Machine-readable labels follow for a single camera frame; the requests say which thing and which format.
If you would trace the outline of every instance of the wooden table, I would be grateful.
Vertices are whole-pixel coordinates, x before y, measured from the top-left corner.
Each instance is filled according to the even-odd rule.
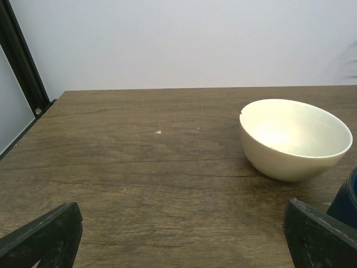
[[[78,202],[74,267],[292,267],[288,199],[326,210],[357,147],[304,183],[265,177],[238,135],[240,110],[264,98],[319,106],[357,133],[352,86],[65,92],[0,162],[0,235]]]

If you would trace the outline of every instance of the white bowl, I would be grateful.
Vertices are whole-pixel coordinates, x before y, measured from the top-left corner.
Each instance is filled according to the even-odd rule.
[[[352,145],[349,128],[315,106],[286,99],[264,99],[239,116],[240,140],[260,172],[283,181],[303,181],[334,166]]]

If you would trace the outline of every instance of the table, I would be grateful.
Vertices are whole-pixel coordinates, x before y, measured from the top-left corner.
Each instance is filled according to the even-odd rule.
[[[357,133],[357,87],[65,92],[0,162],[0,235],[78,202],[74,267],[293,267],[290,198],[326,210],[357,146],[303,183],[246,160],[238,116],[249,102],[321,107]]]

